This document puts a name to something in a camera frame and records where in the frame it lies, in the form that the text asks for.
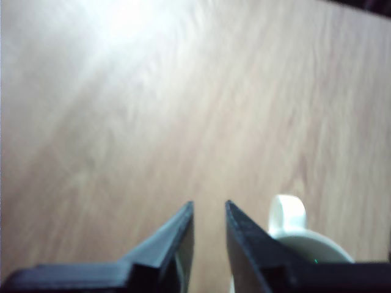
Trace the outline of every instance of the wood grain surface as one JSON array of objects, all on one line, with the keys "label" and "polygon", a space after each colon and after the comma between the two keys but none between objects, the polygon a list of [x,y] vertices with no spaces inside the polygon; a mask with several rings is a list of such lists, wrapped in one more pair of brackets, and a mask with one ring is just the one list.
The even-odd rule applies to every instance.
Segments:
[{"label": "wood grain surface", "polygon": [[224,202],[385,260],[391,21],[310,0],[1,3],[2,280],[109,261],[195,201],[191,292],[227,292]]}]

